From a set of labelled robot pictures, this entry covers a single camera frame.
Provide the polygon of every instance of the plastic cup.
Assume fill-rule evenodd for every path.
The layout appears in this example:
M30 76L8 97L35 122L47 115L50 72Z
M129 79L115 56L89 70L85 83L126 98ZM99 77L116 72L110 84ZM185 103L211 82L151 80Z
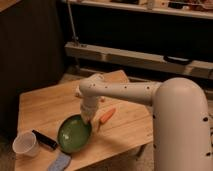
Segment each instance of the plastic cup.
M30 157L35 157L40 151L38 141L33 132L25 132L18 135L13 141L12 148L16 154Z

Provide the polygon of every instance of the table leg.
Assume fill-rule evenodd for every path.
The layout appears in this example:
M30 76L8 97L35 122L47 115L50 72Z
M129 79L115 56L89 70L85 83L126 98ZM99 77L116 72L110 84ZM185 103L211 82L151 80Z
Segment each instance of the table leg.
M146 145L142 145L142 146L140 147L139 151L138 151L137 154L136 154L136 158L137 158L137 159L141 157L141 155L142 155L142 153L143 153L145 147L146 147Z

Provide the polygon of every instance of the green bowl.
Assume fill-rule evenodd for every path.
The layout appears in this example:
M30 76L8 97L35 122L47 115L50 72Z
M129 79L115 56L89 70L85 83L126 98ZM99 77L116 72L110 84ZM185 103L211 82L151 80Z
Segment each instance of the green bowl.
M61 150L65 153L81 150L88 142L91 132L91 123L85 124L80 115L67 118L58 131L58 143Z

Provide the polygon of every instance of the white cup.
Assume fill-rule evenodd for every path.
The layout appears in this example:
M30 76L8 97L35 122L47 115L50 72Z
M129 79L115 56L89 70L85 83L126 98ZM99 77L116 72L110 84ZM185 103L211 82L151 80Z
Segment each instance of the white cup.
M33 132L25 132L18 135L13 141L12 148L16 154L30 157L35 157L40 151L36 135Z

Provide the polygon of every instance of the floor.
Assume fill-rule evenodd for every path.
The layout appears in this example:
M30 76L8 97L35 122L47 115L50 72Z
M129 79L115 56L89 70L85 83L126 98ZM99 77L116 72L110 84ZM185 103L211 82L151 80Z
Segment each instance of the floor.
M87 75L85 74L73 74L73 70L69 69L64 74L60 84L67 81L81 79ZM209 113L213 114L213 100L208 101ZM128 152L112 157L110 159L101 161L92 166L80 169L79 171L153 171L153 144L147 144L142 155L138 158L136 154L139 151L139 147L132 149ZM15 154L11 150L11 142L0 136L0 171L13 171L15 164Z

